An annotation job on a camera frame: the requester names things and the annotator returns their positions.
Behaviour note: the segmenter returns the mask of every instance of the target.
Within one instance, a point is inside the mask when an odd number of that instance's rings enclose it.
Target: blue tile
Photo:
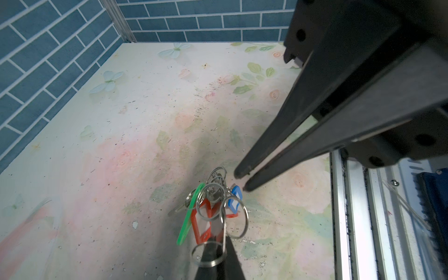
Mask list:
[[[111,18],[109,17],[108,13],[104,11],[94,21],[92,21],[89,24],[89,26],[87,26],[81,32],[79,32],[78,37],[85,45],[88,45],[111,23],[112,23]]]
[[[188,42],[235,42],[241,41],[239,30],[185,31]]]
[[[143,5],[120,6],[124,17],[148,17],[148,13]]]
[[[111,26],[99,39],[103,43],[104,47],[109,47],[110,44],[118,37],[113,26]]]
[[[8,124],[13,128],[25,131],[55,100],[45,91],[41,91],[20,113]]]
[[[155,32],[133,32],[137,42],[158,42]]]
[[[47,86],[47,90],[55,97],[59,97],[81,74],[82,71],[79,67],[72,63],[56,80]]]
[[[161,16],[177,16],[176,4],[174,2],[169,3],[156,3],[156,4],[146,4],[148,13],[150,17],[161,17]]]
[[[278,29],[243,30],[243,41],[277,41],[278,38]]]
[[[103,8],[99,4],[98,0],[89,0],[84,5],[79,7],[79,10],[84,15],[86,20],[90,20],[96,14],[98,14]]]
[[[9,116],[11,116],[17,109],[20,108],[20,103],[14,100],[9,95],[4,95],[0,98],[0,124],[2,124]]]
[[[54,116],[62,109],[64,105],[76,94],[76,91],[73,88],[70,88],[64,96],[62,96],[59,101],[45,114],[45,117],[49,120],[52,120]]]
[[[49,57],[48,62],[50,62],[56,69],[61,70],[83,49],[84,47],[78,38],[73,37],[57,52]]]
[[[289,26],[293,12],[286,13],[264,13],[262,26]]]
[[[283,0],[242,0],[243,12],[282,10]]]
[[[232,13],[240,11],[240,0],[198,0],[177,3],[181,15],[199,13]]]
[[[21,101],[26,102],[35,94],[43,85],[45,85],[56,72],[48,65],[47,62],[42,63],[31,72],[20,83],[13,87],[9,92]]]
[[[99,59],[99,65],[103,65],[106,60],[119,48],[119,46],[123,43],[122,39],[118,39],[111,47],[105,52]]]
[[[99,41],[95,41],[86,51],[81,54],[76,62],[81,66],[83,70],[86,70],[92,62],[94,62],[99,55],[104,52],[103,46],[101,46]]]
[[[195,17],[167,18],[169,29],[197,29],[198,23]]]
[[[284,41],[286,39],[286,35],[288,34],[288,28],[282,28],[280,34],[280,41]]]
[[[198,17],[199,28],[222,28],[221,16]]]
[[[185,42],[184,32],[157,32],[161,42]]]
[[[297,0],[286,0],[285,9],[295,9]]]
[[[22,72],[8,61],[2,63],[0,65],[0,92],[20,78],[21,75]]]
[[[7,127],[0,129],[0,154],[3,153],[14,140],[19,137],[19,134],[10,130]]]
[[[28,7],[30,7],[31,5],[34,5],[37,2],[39,2],[39,0],[24,0],[23,2],[25,2],[25,4],[27,4]]]
[[[163,18],[139,19],[142,30],[166,30],[167,24]]]
[[[53,4],[61,14],[65,14],[82,0],[53,0]]]
[[[127,22],[131,30],[141,30],[136,19],[128,19]]]
[[[74,87],[77,90],[80,90],[81,87],[90,79],[90,77],[92,77],[93,74],[95,74],[95,72],[98,69],[99,69],[98,65],[96,63],[93,64],[92,67],[90,67],[90,69],[76,82]]]
[[[50,29],[50,32],[60,43],[62,43],[85,23],[86,21],[82,18],[81,14],[75,10],[73,13],[69,14],[66,18],[53,26]]]
[[[45,32],[31,42],[31,44],[11,57],[11,60],[23,70],[28,71],[57,46],[58,44],[56,41],[48,34],[48,32]]]
[[[18,0],[0,1],[0,23],[7,21],[24,9],[25,6]]]
[[[258,27],[260,26],[260,14],[244,14],[224,16],[224,27]]]
[[[47,125],[47,122],[40,119],[28,133],[0,160],[0,173],[20,154],[21,151],[36,137],[37,134]]]
[[[3,28],[0,30],[0,57],[6,56],[23,42],[22,38],[11,27]]]
[[[55,21],[58,17],[59,14],[52,5],[45,2],[13,22],[12,25],[23,35],[23,37],[29,39],[44,27]]]

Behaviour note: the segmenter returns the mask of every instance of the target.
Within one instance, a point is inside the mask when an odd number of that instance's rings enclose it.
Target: green key tag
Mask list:
[[[193,197],[191,198],[190,205],[188,206],[187,216],[185,216],[184,223],[182,224],[181,232],[179,233],[179,237],[177,238],[177,245],[182,245],[185,241],[185,238],[187,237],[188,231],[191,228],[191,212],[194,209],[194,206],[196,204],[196,199],[198,198],[199,193],[201,190],[205,187],[204,183],[199,184],[196,191],[193,194]]]

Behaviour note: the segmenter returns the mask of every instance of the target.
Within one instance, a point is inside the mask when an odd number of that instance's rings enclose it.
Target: floral table surface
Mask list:
[[[300,73],[283,52],[122,44],[0,175],[0,279],[193,279],[193,233],[177,246],[185,214],[167,213],[214,167],[244,185],[233,170]],[[334,279],[328,155],[243,201],[247,279]]]

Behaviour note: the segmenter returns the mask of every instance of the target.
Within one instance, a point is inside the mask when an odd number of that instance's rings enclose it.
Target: metal key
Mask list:
[[[168,217],[170,217],[170,216],[176,214],[177,212],[179,212],[179,211],[181,211],[181,210],[185,210],[185,209],[187,209],[188,206],[190,206],[191,198],[193,197],[193,194],[194,194],[194,191],[195,191],[195,190],[196,190],[196,189],[192,190],[192,191],[188,194],[188,196],[185,198],[185,202],[184,202],[184,203],[182,203],[181,205],[179,205],[179,206],[177,206],[176,208],[174,208],[173,210],[171,210],[171,211],[168,213]]]

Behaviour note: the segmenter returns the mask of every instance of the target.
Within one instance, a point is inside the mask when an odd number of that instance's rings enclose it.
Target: blue key tag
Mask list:
[[[231,193],[240,200],[243,200],[243,194],[241,193],[241,189],[239,186],[234,186]],[[240,203],[235,199],[228,200],[228,208],[230,209],[230,211],[232,211],[233,214],[238,213],[238,206],[240,206]]]

